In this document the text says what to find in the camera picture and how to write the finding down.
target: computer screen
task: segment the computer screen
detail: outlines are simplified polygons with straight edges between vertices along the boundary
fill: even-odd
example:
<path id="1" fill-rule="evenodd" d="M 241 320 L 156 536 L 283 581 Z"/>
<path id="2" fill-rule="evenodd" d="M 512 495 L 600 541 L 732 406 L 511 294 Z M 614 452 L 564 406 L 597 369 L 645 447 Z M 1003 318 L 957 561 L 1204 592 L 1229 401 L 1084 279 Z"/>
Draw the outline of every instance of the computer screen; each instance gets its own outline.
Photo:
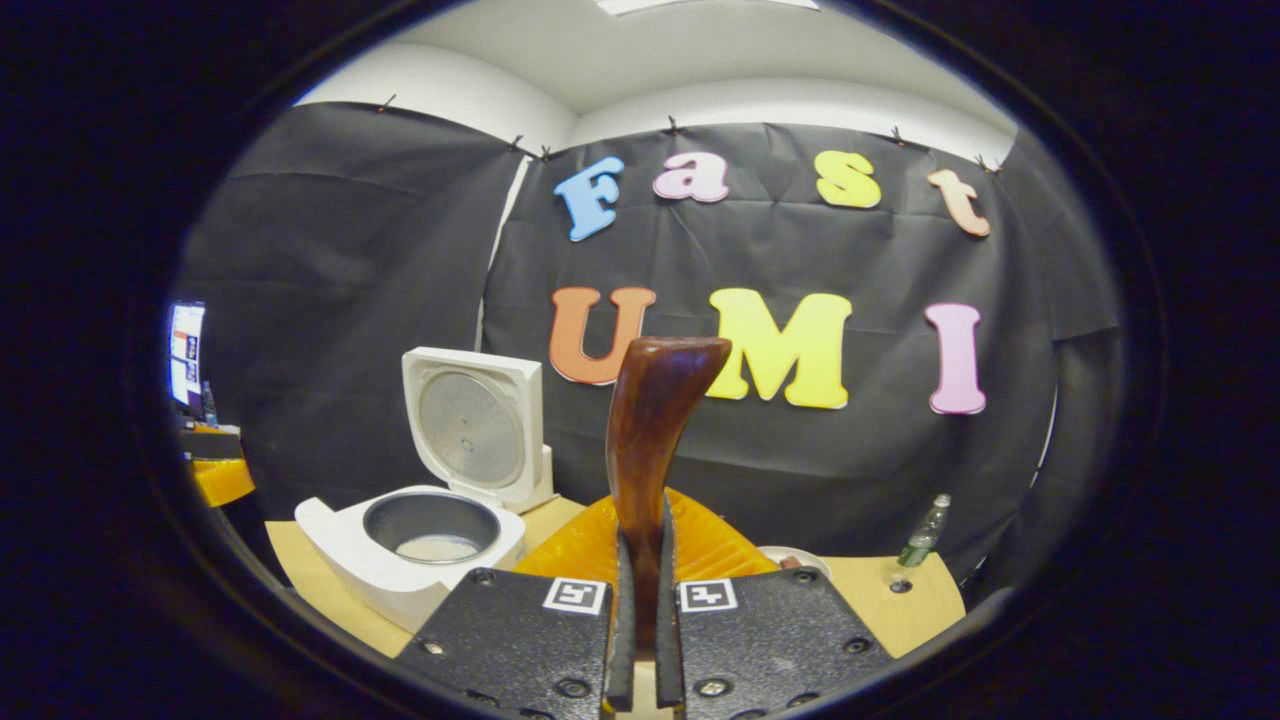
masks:
<path id="1" fill-rule="evenodd" d="M 200 327 L 204 302 L 174 302 L 169 322 L 169 387 L 178 406 L 204 420 L 200 378 Z"/>

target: wooden table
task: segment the wooden table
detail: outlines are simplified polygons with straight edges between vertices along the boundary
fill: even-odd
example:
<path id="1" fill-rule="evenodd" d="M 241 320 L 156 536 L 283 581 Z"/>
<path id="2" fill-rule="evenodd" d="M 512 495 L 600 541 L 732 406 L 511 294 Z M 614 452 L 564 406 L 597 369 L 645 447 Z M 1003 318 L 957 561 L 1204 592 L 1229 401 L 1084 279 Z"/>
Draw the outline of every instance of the wooden table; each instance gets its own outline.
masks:
<path id="1" fill-rule="evenodd" d="M 582 509 L 582 505 L 557 497 L 530 510 L 524 515 L 525 546 L 534 550 Z M 356 600 L 297 523 L 268 523 L 266 532 L 284 573 L 303 600 L 378 652 L 389 657 L 399 655 L 412 635 Z M 832 584 L 893 657 L 915 650 L 964 618 L 960 591 L 937 553 L 929 555 L 915 569 L 911 575 L 914 588 L 901 594 L 890 591 L 884 582 L 893 557 L 823 557 L 823 561 L 831 568 Z M 653 664 L 637 664 L 636 711 L 618 715 L 632 719 L 671 717 L 669 708 L 659 711 L 654 707 L 653 688 Z"/>

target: letter m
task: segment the letter m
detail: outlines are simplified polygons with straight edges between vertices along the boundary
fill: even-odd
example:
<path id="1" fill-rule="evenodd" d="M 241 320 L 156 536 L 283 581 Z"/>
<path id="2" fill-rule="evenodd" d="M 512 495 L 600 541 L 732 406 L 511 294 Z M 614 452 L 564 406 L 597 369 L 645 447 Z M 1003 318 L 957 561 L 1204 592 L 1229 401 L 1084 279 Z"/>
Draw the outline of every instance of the letter m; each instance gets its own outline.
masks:
<path id="1" fill-rule="evenodd" d="M 849 402 L 849 391 L 840 378 L 845 318 L 854 311 L 849 300 L 827 293 L 805 296 L 782 332 L 754 290 L 718 290 L 712 293 L 710 304 L 721 314 L 719 336 L 733 341 L 733 351 L 707 391 L 709 397 L 746 397 L 748 384 L 742 379 L 746 360 L 755 389 L 764 400 L 777 395 L 795 365 L 795 380 L 783 393 L 787 402 L 832 410 Z"/>

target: plastic bottle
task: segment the plastic bottle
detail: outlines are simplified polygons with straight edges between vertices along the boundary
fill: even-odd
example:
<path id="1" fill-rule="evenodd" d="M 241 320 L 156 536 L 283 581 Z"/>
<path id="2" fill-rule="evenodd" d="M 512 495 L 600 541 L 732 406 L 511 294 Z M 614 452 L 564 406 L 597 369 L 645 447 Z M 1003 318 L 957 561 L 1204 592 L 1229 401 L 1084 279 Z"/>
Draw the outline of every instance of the plastic bottle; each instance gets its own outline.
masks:
<path id="1" fill-rule="evenodd" d="M 911 538 L 906 541 L 906 547 L 897 556 L 900 566 L 915 568 L 920 562 L 924 562 L 924 559 L 938 544 L 942 528 L 947 524 L 947 507 L 950 506 L 950 495 L 943 493 L 933 500 L 933 507 L 929 509 L 929 512 L 916 525 L 915 532 L 911 533 Z"/>
<path id="2" fill-rule="evenodd" d="M 205 424 L 210 428 L 218 427 L 218 410 L 214 409 L 214 391 L 209 387 L 209 380 L 205 380 L 205 392 L 202 402 L 205 409 Z"/>

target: letter t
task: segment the letter t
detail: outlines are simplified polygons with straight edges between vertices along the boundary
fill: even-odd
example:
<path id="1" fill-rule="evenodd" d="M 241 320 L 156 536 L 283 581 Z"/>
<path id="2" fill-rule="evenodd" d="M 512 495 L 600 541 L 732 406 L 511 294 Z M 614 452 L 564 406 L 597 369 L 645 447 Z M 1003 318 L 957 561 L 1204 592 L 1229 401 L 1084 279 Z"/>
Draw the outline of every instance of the letter t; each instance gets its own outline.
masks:
<path id="1" fill-rule="evenodd" d="M 942 191 L 942 200 L 947 204 L 951 219 L 960 225 L 960 229 L 978 237 L 991 234 L 991 223 L 987 218 L 979 218 L 973 211 L 970 200 L 978 199 L 978 191 L 972 184 L 960 182 L 954 170 L 938 170 L 928 176 L 929 184 L 937 186 Z"/>

